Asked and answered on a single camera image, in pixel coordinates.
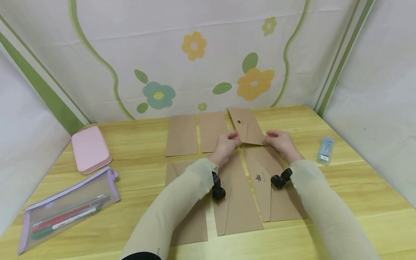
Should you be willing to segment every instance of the green leaf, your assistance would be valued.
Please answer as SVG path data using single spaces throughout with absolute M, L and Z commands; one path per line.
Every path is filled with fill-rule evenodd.
M 230 83 L 223 82 L 223 83 L 216 85 L 214 89 L 212 90 L 212 93 L 214 93 L 215 95 L 221 95 L 229 91 L 231 88 L 232 88 L 232 85 Z
M 149 107 L 149 105 L 147 103 L 141 103 L 140 105 L 137 106 L 137 112 L 143 114 L 144 112 L 146 112 L 147 108 Z
M 136 78 L 138 79 L 138 80 L 140 80 L 141 82 L 143 82 L 144 84 L 146 84 L 147 83 L 147 81 L 148 81 L 148 79 L 147 79 L 147 75 L 143 72 L 143 71 L 140 71 L 140 70 L 138 70 L 138 69 L 135 69 L 134 70 L 134 73 L 136 74 Z
M 258 60 L 259 57 L 257 56 L 257 53 L 249 53 L 243 60 L 244 73 L 247 73 L 247 71 L 249 71 L 250 69 L 255 68 L 257 66 Z

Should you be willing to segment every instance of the teal flower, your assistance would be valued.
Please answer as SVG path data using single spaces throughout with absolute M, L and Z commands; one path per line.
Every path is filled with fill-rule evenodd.
M 198 105 L 198 109 L 199 109 L 199 111 L 205 111 L 205 110 L 207 110 L 207 104 L 205 104 L 205 103 L 201 103 L 201 104 L 199 104 Z
M 264 20 L 264 24 L 261 27 L 264 31 L 264 36 L 268 36 L 269 34 L 272 34 L 275 31 L 275 27 L 277 25 L 276 18 L 270 17 Z
M 175 90 L 167 85 L 157 82 L 149 82 L 143 88 L 143 94 L 147 97 L 147 103 L 154 109 L 162 109 L 172 105 L 172 99 L 176 96 Z

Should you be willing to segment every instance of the black sleeve cuff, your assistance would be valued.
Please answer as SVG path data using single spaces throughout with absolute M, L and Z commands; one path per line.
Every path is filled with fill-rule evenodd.
M 138 252 L 132 255 L 129 255 L 123 260 L 161 260 L 159 256 L 149 253 L 149 252 Z

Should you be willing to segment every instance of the green stripe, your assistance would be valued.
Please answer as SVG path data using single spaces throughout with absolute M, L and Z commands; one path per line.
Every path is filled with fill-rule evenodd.
M 371 7 L 372 7 L 373 3 L 374 3 L 374 0 L 367 0 L 366 4 L 364 6 L 364 9 L 363 9 L 363 11 L 362 11 L 362 13 L 360 15 L 360 18 L 358 19 L 358 23 L 355 26 L 354 32 L 352 33 L 351 39 L 349 40 L 348 45 L 347 45 L 347 48 L 345 49 L 345 52 L 344 52 L 344 54 L 343 54 L 343 56 L 341 58 L 341 62 L 339 63 L 339 65 L 337 67 L 337 70 L 335 72 L 335 75 L 334 75 L 334 77 L 331 80 L 331 83 L 329 85 L 329 88 L 328 88 L 328 90 L 327 90 L 327 92 L 326 92 L 326 94 L 324 96 L 324 99 L 323 99 L 323 101 L 321 103 L 321 106 L 319 107 L 319 110 L 317 112 L 317 114 L 320 117 L 322 117 L 324 115 L 324 113 L 325 113 L 325 109 L 327 108 L 329 99 L 330 99 L 332 93 L 334 92 L 335 85 L 338 82 L 339 75 L 341 74 L 342 68 L 344 67 L 344 64 L 345 64 L 345 62 L 347 60 L 348 54 L 351 51 L 352 45 L 354 44 L 354 42 L 355 42 L 355 40 L 356 40 L 356 38 L 358 36 L 358 33 L 360 32 L 360 29 L 363 26 L 364 21 L 367 18 L 368 13 L 371 10 Z
M 25 49 L 32 55 L 32 57 L 36 60 L 36 62 L 42 67 L 42 69 L 48 74 L 48 76 L 55 82 L 55 84 L 61 89 L 61 91 L 67 96 L 67 98 L 74 104 L 74 106 L 79 110 L 79 112 L 85 117 L 85 119 L 91 124 L 91 121 L 88 117 L 82 112 L 82 110 L 77 106 L 77 104 L 72 100 L 72 98 L 66 93 L 66 91 L 62 88 L 61 84 L 52 76 L 49 70 L 40 62 L 40 60 L 35 56 L 35 54 L 29 49 L 29 47 L 25 44 L 25 42 L 19 37 L 19 35 L 12 29 L 12 27 L 6 22 L 3 16 L 0 15 L 0 20 L 6 25 L 6 27 L 12 32 L 12 34 L 19 40 L 19 42 L 25 47 Z
M 285 62 L 285 66 L 286 66 L 285 80 L 283 81 L 282 89 L 280 90 L 279 96 L 277 97 L 277 99 L 273 103 L 273 105 L 271 105 L 270 107 L 276 106 L 280 102 L 280 100 L 282 99 L 283 94 L 285 93 L 286 85 L 287 85 L 287 82 L 289 80 L 289 69 L 290 69 L 289 59 L 287 58 L 287 52 L 289 51 L 289 47 L 290 47 L 293 39 L 296 37 L 300 28 L 302 28 L 303 22 L 304 22 L 304 20 L 306 18 L 306 15 L 308 13 L 309 3 L 310 3 L 310 0 L 305 0 L 305 5 L 303 7 L 303 13 L 302 13 L 302 16 L 300 17 L 299 23 L 297 24 L 297 27 L 296 27 L 295 31 L 293 32 L 292 36 L 290 36 L 289 40 L 286 43 L 285 50 L 283 51 L 283 61 Z
M 53 115 L 61 125 L 73 135 L 80 130 L 84 124 L 69 109 L 69 107 L 59 98 L 52 88 L 43 80 L 36 70 L 25 60 L 20 52 L 4 37 L 0 32 L 0 43 L 4 46 L 16 65 L 20 68 L 27 80 L 42 98 Z
M 113 76 L 113 81 L 114 81 L 114 85 L 113 85 L 114 98 L 117 101 L 117 103 L 119 104 L 120 109 L 126 114 L 126 116 L 128 116 L 130 119 L 134 120 L 135 118 L 129 113 L 129 111 L 127 111 L 127 109 L 123 105 L 123 102 L 120 99 L 119 90 L 118 90 L 118 88 L 119 88 L 119 78 L 116 74 L 116 71 L 113 69 L 113 67 L 111 67 L 111 65 L 106 60 L 104 60 L 97 53 L 97 51 L 93 48 L 93 46 L 90 44 L 87 37 L 85 36 L 84 32 L 82 31 L 81 25 L 80 25 L 79 20 L 78 20 L 77 1 L 76 0 L 68 0 L 68 4 L 69 4 L 69 17 L 71 18 L 72 27 L 74 28 L 74 31 L 78 35 L 78 38 L 83 43 L 83 45 L 90 51 L 90 53 L 94 57 L 96 57 L 96 59 L 100 63 L 102 63 L 110 71 L 111 75 Z
M 357 2 L 355 3 L 354 10 L 352 11 L 351 17 L 349 18 L 349 21 L 348 21 L 347 27 L 346 27 L 346 29 L 345 29 L 344 35 L 342 36 L 342 39 L 341 39 L 341 42 L 340 42 L 340 44 L 339 44 L 339 47 L 338 47 L 337 53 L 336 53 L 336 55 L 335 55 L 334 61 L 332 62 L 331 69 L 329 70 L 329 73 L 328 73 L 327 79 L 325 80 L 324 86 L 323 86 L 323 87 L 322 87 L 322 89 L 321 89 L 321 93 L 319 94 L 318 100 L 316 101 L 316 104 L 315 104 L 315 107 L 313 108 L 313 110 L 316 110 L 316 107 L 318 106 L 319 100 L 321 99 L 322 93 L 324 92 L 325 86 L 327 85 L 327 82 L 328 82 L 329 76 L 330 76 L 330 75 L 331 75 L 331 73 L 332 73 L 332 69 L 334 68 L 335 62 L 337 61 L 338 54 L 339 54 L 339 52 L 341 51 L 341 47 L 342 47 L 342 45 L 343 45 L 343 43 L 344 43 L 345 37 L 347 36 L 347 33 L 348 33 L 348 30 L 349 30 L 349 27 L 351 26 L 351 22 L 352 22 L 352 20 L 353 20 L 353 18 L 354 18 L 354 16 L 355 16 L 355 12 L 357 11 L 358 4 L 359 4 L 359 3 L 360 3 L 360 0 L 357 0 Z

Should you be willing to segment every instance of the mesh pencil pouch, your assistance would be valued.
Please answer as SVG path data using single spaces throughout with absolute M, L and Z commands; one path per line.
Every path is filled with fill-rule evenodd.
M 23 214 L 17 253 L 22 254 L 119 201 L 114 184 L 117 176 L 106 166 L 88 179 L 30 205 Z

